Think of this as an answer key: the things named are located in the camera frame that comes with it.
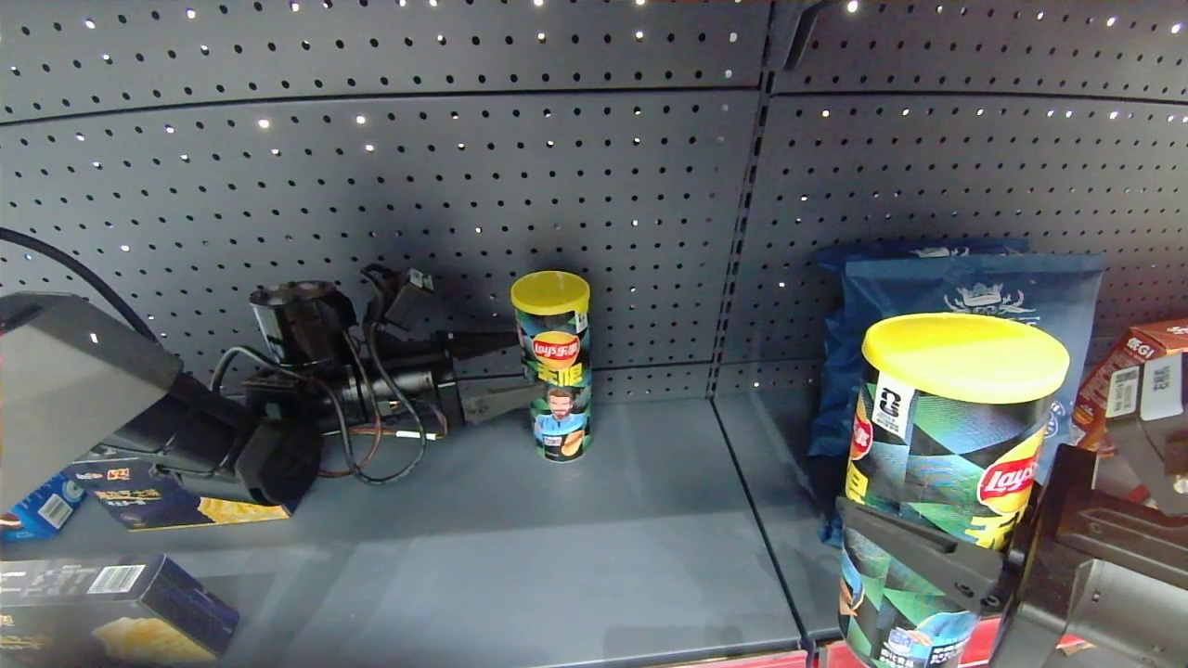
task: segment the red lay's logo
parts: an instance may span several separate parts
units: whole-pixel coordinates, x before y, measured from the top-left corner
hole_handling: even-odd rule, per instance
[[[854,411],[854,431],[849,439],[849,459],[858,460],[871,452],[874,443],[874,428],[866,420],[866,402],[858,397],[858,410]]]
[[[978,500],[999,515],[1023,510],[1036,478],[1036,454],[1043,430],[1011,448],[978,481]]]
[[[542,332],[532,339],[532,354],[554,370],[569,367],[581,347],[581,339],[568,332]]]

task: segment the yellow lid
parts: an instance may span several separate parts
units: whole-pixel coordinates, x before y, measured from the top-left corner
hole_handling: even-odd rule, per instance
[[[537,271],[512,284],[512,304],[532,315],[586,313],[590,307],[590,286],[573,273]]]
[[[961,402],[1015,404],[1053,395],[1068,351],[1012,320],[960,313],[903,315],[866,330],[862,355],[917,390]]]

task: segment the snack box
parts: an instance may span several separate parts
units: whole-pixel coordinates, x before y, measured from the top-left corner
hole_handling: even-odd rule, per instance
[[[214,661],[238,623],[163,554],[0,565],[0,657],[26,666]]]
[[[159,473],[152,464],[133,456],[93,452],[67,467],[65,474],[132,531],[287,519],[297,505],[267,506],[200,497]]]
[[[81,486],[58,473],[4,513],[0,519],[0,542],[52,538],[82,504],[86,494]]]
[[[1154,380],[1178,373],[1180,357],[1188,351],[1188,319],[1169,320],[1131,327],[1093,371],[1085,377],[1073,409],[1073,440],[1078,447],[1110,454],[1113,443],[1106,433],[1106,420],[1127,415],[1139,408],[1139,365]],[[1145,415],[1155,404],[1142,407]]]

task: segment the potato chip can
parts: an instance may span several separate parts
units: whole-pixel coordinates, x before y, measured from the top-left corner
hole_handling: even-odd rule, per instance
[[[862,357],[846,498],[1005,549],[1068,352],[1019,322],[921,314],[871,327]],[[978,616],[847,527],[839,622],[867,666],[956,668]]]
[[[544,383],[529,408],[544,459],[573,461],[590,443],[590,286],[563,271],[529,273],[512,285],[524,373]]]

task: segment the gray pegboard wall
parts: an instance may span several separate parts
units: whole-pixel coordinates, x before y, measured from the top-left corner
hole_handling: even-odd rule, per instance
[[[1186,119],[1089,100],[773,99],[725,360],[820,355],[836,288],[810,257],[846,241],[1015,235],[1104,252],[1099,334],[1183,313]]]
[[[617,387],[638,367],[699,376],[715,352],[723,391],[810,373],[748,363],[820,357],[836,294],[807,261],[836,241],[1009,233],[1107,252],[1095,341],[1188,311],[1182,4],[829,2],[782,70],[795,15],[8,0],[4,225],[75,252],[200,376],[259,345],[252,288],[318,277],[362,297],[355,272],[380,258],[438,279],[413,334],[507,327],[517,276],[586,275]],[[4,290],[90,295],[2,256]],[[516,371],[514,353],[462,367]],[[631,397],[688,396],[662,380]]]
[[[270,97],[753,87],[767,10],[646,0],[6,0],[0,120]]]
[[[767,14],[5,2],[4,223],[108,279],[200,377],[260,345],[257,285],[327,278],[361,300],[369,261],[437,279],[413,335],[511,327],[514,278],[567,269],[595,289],[599,367],[707,363]],[[23,251],[2,270],[5,290],[93,296]],[[460,372],[517,373],[518,357]],[[681,376],[650,390],[688,396]]]
[[[779,93],[1188,96],[1183,2],[824,2]]]
[[[513,327],[511,283],[594,286],[601,367],[707,361],[756,94],[247,103],[4,131],[5,223],[74,252],[206,374],[247,294],[371,261],[430,272],[436,328]],[[6,289],[72,289],[4,256]],[[470,373],[516,372],[514,354]]]

